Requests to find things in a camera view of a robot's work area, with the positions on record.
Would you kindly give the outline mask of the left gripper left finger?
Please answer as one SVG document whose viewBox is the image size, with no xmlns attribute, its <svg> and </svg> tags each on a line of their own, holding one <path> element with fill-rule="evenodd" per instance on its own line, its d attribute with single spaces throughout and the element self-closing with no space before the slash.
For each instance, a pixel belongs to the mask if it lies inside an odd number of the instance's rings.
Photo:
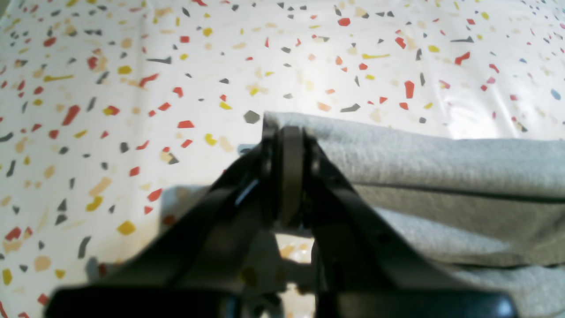
<svg viewBox="0 0 565 318">
<path fill-rule="evenodd" d="M 174 205 L 186 212 L 139 255 L 90 284 L 59 288 L 45 316 L 251 318 L 269 300 L 279 314 L 278 147 L 278 128 L 267 125 L 217 181 Z"/>
</svg>

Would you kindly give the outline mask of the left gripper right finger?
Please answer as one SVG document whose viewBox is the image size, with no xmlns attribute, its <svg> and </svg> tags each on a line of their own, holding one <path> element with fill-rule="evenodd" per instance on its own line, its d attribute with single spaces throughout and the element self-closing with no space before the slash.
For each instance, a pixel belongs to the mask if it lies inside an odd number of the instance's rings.
<svg viewBox="0 0 565 318">
<path fill-rule="evenodd" d="M 414 250 L 304 129 L 282 130 L 282 225 L 314 239 L 316 318 L 516 318 L 511 297 Z"/>
</svg>

